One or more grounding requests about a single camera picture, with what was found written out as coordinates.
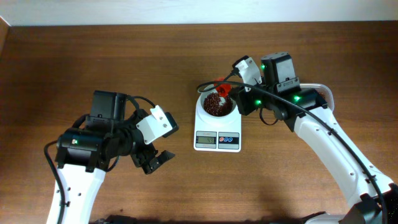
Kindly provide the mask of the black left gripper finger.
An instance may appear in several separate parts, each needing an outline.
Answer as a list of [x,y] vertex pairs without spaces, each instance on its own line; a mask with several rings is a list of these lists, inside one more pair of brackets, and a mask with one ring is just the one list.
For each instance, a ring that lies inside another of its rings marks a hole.
[[160,166],[165,164],[167,161],[173,159],[175,154],[169,151],[163,151],[159,156],[152,160],[152,170],[158,169]]
[[145,174],[151,174],[160,167],[160,162],[157,157],[145,162],[142,165],[142,170]]

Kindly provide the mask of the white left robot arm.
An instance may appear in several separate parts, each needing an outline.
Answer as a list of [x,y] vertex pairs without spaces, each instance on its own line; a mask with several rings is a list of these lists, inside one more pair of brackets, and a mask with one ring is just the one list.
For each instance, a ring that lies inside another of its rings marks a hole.
[[55,159],[44,147],[46,160],[55,177],[55,189],[47,223],[88,223],[96,195],[106,173],[121,157],[131,157],[146,175],[174,157],[159,152],[153,141],[178,130],[169,112],[152,105],[142,109],[138,96],[96,90],[91,111],[78,118],[52,144]]

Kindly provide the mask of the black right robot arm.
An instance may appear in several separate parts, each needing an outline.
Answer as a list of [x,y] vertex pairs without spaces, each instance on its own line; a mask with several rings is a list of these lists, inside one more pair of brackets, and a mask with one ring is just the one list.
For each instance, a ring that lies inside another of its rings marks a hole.
[[350,207],[345,215],[318,212],[301,223],[397,223],[397,184],[358,149],[320,92],[300,86],[287,52],[264,56],[260,67],[244,56],[233,64],[233,73],[243,81],[229,93],[240,114],[273,111],[312,148]]

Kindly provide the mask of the red measuring scoop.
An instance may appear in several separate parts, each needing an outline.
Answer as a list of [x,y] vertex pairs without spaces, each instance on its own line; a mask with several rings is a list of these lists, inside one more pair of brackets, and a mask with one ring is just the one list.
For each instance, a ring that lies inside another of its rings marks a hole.
[[231,91],[232,87],[230,84],[214,84],[214,87],[216,89],[216,91],[218,92],[218,94],[223,97],[226,98],[228,96],[228,93]]

